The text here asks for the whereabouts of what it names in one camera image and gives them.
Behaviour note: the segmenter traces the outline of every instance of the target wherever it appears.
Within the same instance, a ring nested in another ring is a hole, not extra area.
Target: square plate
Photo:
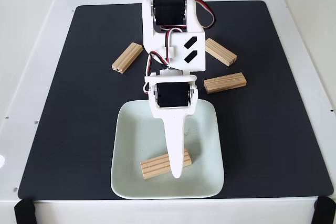
[[[111,187],[126,199],[205,198],[218,194],[224,169],[213,105],[198,100],[186,118],[184,147],[193,164],[179,179],[172,173],[144,180],[140,162],[167,153],[164,126],[153,118],[148,100],[125,103],[118,115],[112,158]]]

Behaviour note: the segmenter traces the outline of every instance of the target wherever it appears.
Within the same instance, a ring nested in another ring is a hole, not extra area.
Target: black clamp
[[[31,199],[23,199],[14,207],[17,224],[37,224],[35,206]]]
[[[318,197],[314,204],[314,215],[311,224],[333,224],[336,203],[328,197]]]

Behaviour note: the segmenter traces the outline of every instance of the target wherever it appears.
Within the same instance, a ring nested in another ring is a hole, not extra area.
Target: wooden block
[[[228,76],[216,77],[204,80],[204,87],[208,94],[234,89],[246,85],[246,79],[242,73],[229,74]]]
[[[237,59],[234,53],[210,38],[205,41],[205,51],[227,66],[230,66]]]
[[[184,149],[184,163],[183,167],[191,165],[191,159],[187,149]],[[169,157],[168,154],[154,157],[140,163],[142,175],[144,179],[156,177],[165,173],[170,173]]]
[[[119,73],[125,73],[126,69],[128,69],[141,52],[142,46],[132,42],[121,54],[121,56],[119,56],[119,58],[112,64],[112,69]]]

